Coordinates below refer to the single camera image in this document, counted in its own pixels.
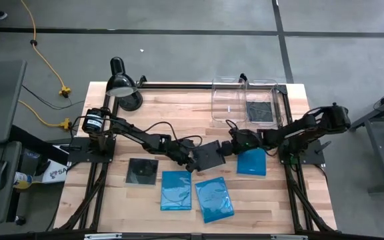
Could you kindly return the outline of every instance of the concrete floor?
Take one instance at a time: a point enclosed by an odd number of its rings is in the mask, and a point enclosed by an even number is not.
[[[286,31],[384,32],[384,0],[278,0]],[[104,29],[188,29],[276,31],[270,0],[34,0],[27,1],[38,27]],[[8,12],[0,27],[30,27],[18,0],[0,0]],[[24,84],[56,105],[60,84],[36,56],[30,33],[0,33],[0,61],[28,62]],[[216,75],[275,79],[285,83],[276,36],[227,35],[84,35],[38,34],[39,49],[72,88],[72,102],[84,100],[90,81],[110,77],[109,60],[124,59],[127,72],[149,81],[210,81]],[[349,108],[351,120],[372,109],[384,96],[384,37],[286,37],[295,83],[304,83],[311,107],[338,104]],[[82,104],[54,111],[28,92],[22,100],[48,122],[81,114]],[[67,138],[19,106],[15,124],[46,140]],[[364,129],[324,137],[329,190],[339,230],[384,237],[384,194],[370,197],[367,188],[384,183]],[[6,233],[42,231],[50,222],[60,185],[36,189],[25,197],[30,219],[18,227],[5,224]]]

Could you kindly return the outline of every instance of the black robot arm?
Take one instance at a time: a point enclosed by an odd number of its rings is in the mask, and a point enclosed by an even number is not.
[[[222,142],[221,152],[224,156],[228,156],[258,147],[270,150],[288,140],[289,152],[296,154],[306,150],[308,144],[326,134],[345,132],[351,126],[347,113],[348,110],[345,107],[334,103],[329,107],[310,110],[301,119],[280,129],[258,129],[257,132],[238,129],[228,121],[231,126],[229,134],[232,140]]]
[[[109,130],[104,131],[99,127],[103,121],[111,122]],[[166,155],[179,165],[186,165],[186,170],[189,172],[197,168],[196,161],[189,157],[190,151],[195,147],[192,140],[171,140],[170,135],[148,134],[125,119],[113,116],[108,109],[89,109],[82,129],[89,134],[90,139],[95,143],[94,148],[98,147],[99,151],[104,151],[106,135],[112,133],[139,143],[150,154]]]

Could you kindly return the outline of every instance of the blue plastic case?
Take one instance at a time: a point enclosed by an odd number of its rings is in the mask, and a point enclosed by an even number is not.
[[[266,176],[266,152],[252,149],[238,155],[237,173]]]
[[[195,189],[197,190],[204,223],[210,223],[234,215],[231,198],[227,192],[224,178],[218,177],[197,183],[195,184]]]
[[[191,174],[188,171],[163,171],[161,210],[191,210]]]

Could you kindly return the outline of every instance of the yellow extension cord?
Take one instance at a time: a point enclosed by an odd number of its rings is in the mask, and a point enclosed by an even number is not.
[[[35,20],[33,19],[33,16],[32,16],[32,12],[29,10],[29,8],[27,7],[26,3],[23,1],[23,0],[20,0],[20,2],[23,4],[23,6],[26,8],[27,12],[29,13],[29,16],[32,20],[32,26],[33,26],[33,40],[36,42],[37,40],[37,30],[36,30],[36,26],[35,26]],[[57,78],[59,79],[60,83],[61,83],[61,90],[59,91],[59,94],[60,95],[63,95],[64,97],[67,97],[68,94],[70,94],[71,92],[71,89],[66,87],[66,85],[64,84],[62,78],[60,77],[60,75],[56,72],[56,70],[54,70],[54,68],[51,66],[51,64],[46,60],[46,58],[44,58],[44,56],[38,51],[38,49],[36,48],[35,44],[31,44],[32,47],[33,47],[33,50],[35,50],[35,52],[44,60],[44,62],[47,64],[47,66],[52,70],[52,72],[57,76]]]
[[[65,120],[59,124],[50,124],[50,123],[44,121],[38,115],[38,113],[35,110],[33,110],[33,108],[31,106],[26,104],[24,101],[19,100],[19,103],[23,104],[25,107],[27,107],[29,110],[31,110],[32,113],[35,114],[35,116],[37,116],[38,120],[40,120],[40,122],[42,122],[44,125],[46,125],[48,127],[62,127],[62,128],[64,128],[64,130],[69,130],[69,123],[70,123],[69,118],[65,118]]]

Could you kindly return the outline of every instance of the lamp shade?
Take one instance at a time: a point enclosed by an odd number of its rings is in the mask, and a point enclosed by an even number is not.
[[[106,94],[116,97],[118,105],[126,111],[138,109],[143,98],[135,82],[125,73],[124,61],[120,57],[111,59],[112,77],[106,84]]]

